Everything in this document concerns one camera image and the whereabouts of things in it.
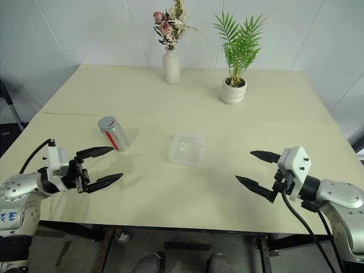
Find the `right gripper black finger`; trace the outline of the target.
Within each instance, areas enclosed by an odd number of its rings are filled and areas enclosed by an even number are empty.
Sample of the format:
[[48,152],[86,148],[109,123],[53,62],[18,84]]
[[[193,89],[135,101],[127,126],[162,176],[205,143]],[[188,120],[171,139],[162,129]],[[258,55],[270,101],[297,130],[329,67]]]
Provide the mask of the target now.
[[268,200],[270,203],[273,203],[275,201],[276,198],[276,192],[269,190],[267,188],[264,188],[262,186],[259,185],[258,182],[251,180],[247,177],[242,177],[242,176],[238,176],[236,175],[235,178],[242,184],[244,185],[248,190],[264,197],[266,200]]
[[261,150],[250,151],[250,154],[268,163],[277,163],[281,157],[279,154]]

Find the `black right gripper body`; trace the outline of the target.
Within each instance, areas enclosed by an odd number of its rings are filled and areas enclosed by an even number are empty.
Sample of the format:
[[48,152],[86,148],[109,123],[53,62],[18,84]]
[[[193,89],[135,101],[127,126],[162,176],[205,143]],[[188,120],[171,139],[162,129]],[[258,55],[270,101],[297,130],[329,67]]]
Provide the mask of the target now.
[[285,189],[286,194],[290,196],[295,186],[295,182],[293,181],[294,178],[295,175],[292,171],[287,170],[284,172],[281,169],[278,169],[274,176],[275,182],[272,187],[275,195],[281,193],[282,190]]

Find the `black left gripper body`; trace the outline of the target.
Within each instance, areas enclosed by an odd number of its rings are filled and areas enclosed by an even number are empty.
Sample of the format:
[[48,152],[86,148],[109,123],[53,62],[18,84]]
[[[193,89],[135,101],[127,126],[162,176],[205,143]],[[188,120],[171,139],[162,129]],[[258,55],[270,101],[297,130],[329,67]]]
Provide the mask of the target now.
[[66,175],[60,178],[59,191],[65,192],[70,189],[76,189],[78,193],[90,193],[90,178],[88,171],[82,166],[83,163],[84,159],[81,157],[74,157],[69,162]]

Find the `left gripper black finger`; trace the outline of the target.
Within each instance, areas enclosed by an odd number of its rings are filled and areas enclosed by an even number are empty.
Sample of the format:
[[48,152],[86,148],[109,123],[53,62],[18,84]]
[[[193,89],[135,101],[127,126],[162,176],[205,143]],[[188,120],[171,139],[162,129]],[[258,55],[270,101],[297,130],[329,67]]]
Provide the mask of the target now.
[[84,192],[93,193],[95,191],[104,189],[104,188],[112,185],[117,180],[119,180],[122,176],[123,176],[123,173],[117,173],[117,174],[102,177],[102,178],[98,179],[95,183],[85,184]]
[[108,146],[92,147],[76,152],[76,157],[79,159],[96,158],[105,155],[112,150],[113,148]]

